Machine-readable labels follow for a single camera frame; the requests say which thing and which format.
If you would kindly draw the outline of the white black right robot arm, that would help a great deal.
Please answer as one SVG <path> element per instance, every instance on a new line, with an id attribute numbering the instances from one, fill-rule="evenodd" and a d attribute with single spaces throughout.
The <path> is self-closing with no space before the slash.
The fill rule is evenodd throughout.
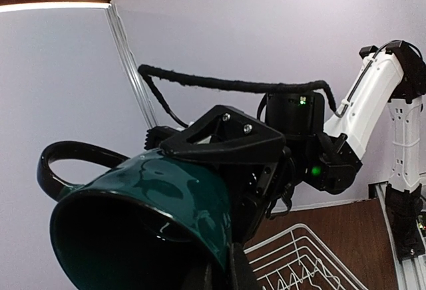
<path id="1" fill-rule="evenodd" d="M 329 194 L 350 187 L 385 108 L 396 125 L 397 157 L 418 155 L 415 120 L 425 94 L 420 51 L 394 40 L 359 53 L 362 68 L 340 105 L 322 80 L 270 84 L 150 70 L 184 86 L 263 96 L 255 120 L 229 108 L 214 109 L 160 143 L 170 158 L 214 167 L 229 184 L 234 241 L 248 241 L 262 218 L 274 218 L 277 201 L 291 208 L 294 188 L 301 182 Z"/>

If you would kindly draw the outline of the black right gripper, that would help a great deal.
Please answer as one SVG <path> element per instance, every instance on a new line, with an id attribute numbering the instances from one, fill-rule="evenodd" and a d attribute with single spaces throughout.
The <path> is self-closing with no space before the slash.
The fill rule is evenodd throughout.
<path id="1" fill-rule="evenodd" d="M 192 126 L 163 140 L 160 149 L 187 162 L 273 162 L 240 166 L 232 173 L 232 239 L 249 240 L 263 219 L 286 216 L 292 209 L 296 163 L 285 145 L 277 130 L 234 107 L 216 105 Z M 207 263 L 203 289 L 261 289 L 240 243 L 230 246 L 226 259 L 225 271 Z"/>

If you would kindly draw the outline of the dark green mug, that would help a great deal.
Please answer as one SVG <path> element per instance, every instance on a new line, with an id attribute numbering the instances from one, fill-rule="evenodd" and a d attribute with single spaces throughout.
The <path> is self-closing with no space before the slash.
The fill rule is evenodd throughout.
<path id="1" fill-rule="evenodd" d="M 153 149 L 133 158 L 50 144 L 37 165 L 50 238 L 77 289 L 227 289 L 231 206 L 212 170 Z"/>

